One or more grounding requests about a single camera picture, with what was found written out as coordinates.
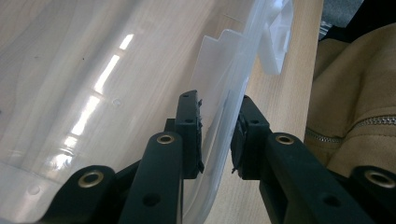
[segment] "white plastic piece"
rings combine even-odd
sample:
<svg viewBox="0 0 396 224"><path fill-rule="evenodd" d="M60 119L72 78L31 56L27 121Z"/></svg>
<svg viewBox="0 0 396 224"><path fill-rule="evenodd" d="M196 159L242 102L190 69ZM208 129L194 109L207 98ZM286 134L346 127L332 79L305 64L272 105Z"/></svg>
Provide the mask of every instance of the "white plastic piece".
<svg viewBox="0 0 396 224"><path fill-rule="evenodd" d="M279 75L289 48L293 4L292 0L268 0L266 4L259 56L266 74Z"/></svg>
<svg viewBox="0 0 396 224"><path fill-rule="evenodd" d="M190 90L198 90L203 129L205 171L193 186L185 181L185 223L204 223L215 200L233 129L256 58L264 26L265 1L254 1L241 34L222 32L219 40L206 36L201 46Z"/></svg>

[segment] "screw hole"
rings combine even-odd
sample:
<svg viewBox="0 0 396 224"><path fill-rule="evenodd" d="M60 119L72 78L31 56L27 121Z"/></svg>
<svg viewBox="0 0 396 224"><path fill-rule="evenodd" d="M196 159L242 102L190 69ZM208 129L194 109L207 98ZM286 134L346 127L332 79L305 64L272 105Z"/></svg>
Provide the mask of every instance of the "screw hole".
<svg viewBox="0 0 396 224"><path fill-rule="evenodd" d="M291 145L294 143L294 140L286 135L278 135L276 141L283 145Z"/></svg>
<svg viewBox="0 0 396 224"><path fill-rule="evenodd" d="M396 183L393 179L389 178L387 175L383 175L379 172L368 170L364 173L365 177L382 188L393 189L396 187Z"/></svg>
<svg viewBox="0 0 396 224"><path fill-rule="evenodd" d="M90 171L79 178L78 185L84 189L91 188L102 182L103 178L102 172L97 170Z"/></svg>
<svg viewBox="0 0 396 224"><path fill-rule="evenodd" d="M325 194L322 198L322 201L331 207L341 206L341 202L337 199L337 197L332 196L331 194Z"/></svg>
<svg viewBox="0 0 396 224"><path fill-rule="evenodd" d="M161 144L170 144L175 141L175 138L171 135L161 135L157 138L157 142Z"/></svg>
<svg viewBox="0 0 396 224"><path fill-rule="evenodd" d="M146 194L143 197L143 204L147 207L154 207L161 201L161 196L156 193Z"/></svg>

